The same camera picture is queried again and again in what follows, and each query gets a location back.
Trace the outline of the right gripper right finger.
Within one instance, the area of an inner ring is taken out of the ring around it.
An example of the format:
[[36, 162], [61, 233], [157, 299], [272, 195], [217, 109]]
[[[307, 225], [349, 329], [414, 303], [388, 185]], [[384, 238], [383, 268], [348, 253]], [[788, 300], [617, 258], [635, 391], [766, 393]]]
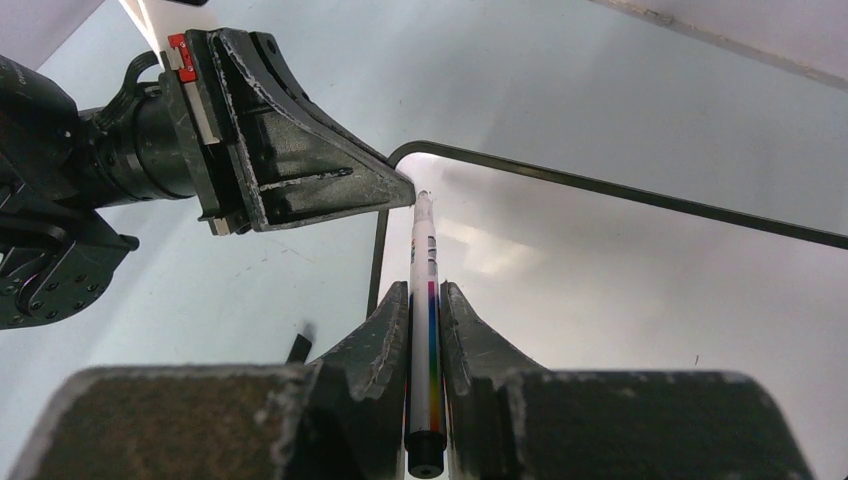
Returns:
[[771, 395], [733, 371], [551, 370], [440, 288], [453, 479], [809, 479]]

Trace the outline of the white marker pen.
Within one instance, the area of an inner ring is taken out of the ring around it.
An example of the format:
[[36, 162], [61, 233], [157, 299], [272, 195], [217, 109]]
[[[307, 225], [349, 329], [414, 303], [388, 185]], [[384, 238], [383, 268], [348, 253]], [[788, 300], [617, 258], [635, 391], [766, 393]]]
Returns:
[[408, 283], [409, 362], [404, 446], [417, 479], [444, 473], [447, 444], [440, 352], [440, 290], [433, 202], [426, 191], [414, 204]]

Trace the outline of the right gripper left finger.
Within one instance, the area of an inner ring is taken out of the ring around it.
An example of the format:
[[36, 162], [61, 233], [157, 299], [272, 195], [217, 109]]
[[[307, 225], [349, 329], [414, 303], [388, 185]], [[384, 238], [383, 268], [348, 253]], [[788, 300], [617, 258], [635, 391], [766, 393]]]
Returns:
[[400, 479], [408, 287], [309, 363], [116, 366], [57, 390], [14, 479]]

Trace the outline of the black marker cap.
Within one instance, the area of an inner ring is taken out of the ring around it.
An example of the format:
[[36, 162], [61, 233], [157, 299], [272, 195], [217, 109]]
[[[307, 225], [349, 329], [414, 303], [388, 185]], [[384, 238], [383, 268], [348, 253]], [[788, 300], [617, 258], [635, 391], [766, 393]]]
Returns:
[[305, 364], [312, 351], [314, 340], [315, 326], [312, 323], [305, 323], [295, 336], [286, 364]]

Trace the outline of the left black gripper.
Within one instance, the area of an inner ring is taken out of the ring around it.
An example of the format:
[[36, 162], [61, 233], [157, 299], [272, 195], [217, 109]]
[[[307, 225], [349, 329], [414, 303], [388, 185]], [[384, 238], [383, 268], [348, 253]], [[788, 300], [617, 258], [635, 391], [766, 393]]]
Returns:
[[217, 236], [406, 207], [413, 182], [317, 106], [270, 33], [169, 36], [92, 113], [95, 208], [194, 198]]

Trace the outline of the black framed whiteboard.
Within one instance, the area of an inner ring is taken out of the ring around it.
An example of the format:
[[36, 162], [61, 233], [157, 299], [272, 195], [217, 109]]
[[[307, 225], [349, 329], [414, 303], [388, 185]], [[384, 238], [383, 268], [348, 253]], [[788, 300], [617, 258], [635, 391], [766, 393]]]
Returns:
[[442, 279], [555, 369], [733, 371], [776, 396], [847, 391], [847, 253], [414, 152]]

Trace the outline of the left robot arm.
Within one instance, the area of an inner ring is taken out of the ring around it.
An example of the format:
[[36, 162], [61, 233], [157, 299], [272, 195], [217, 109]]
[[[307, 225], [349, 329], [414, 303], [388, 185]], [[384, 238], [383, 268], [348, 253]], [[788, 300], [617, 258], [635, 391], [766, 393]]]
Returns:
[[2, 59], [3, 328], [55, 323], [103, 295], [139, 241], [102, 208], [192, 198], [226, 236], [409, 206], [415, 192], [311, 101], [267, 33], [172, 35], [87, 111]]

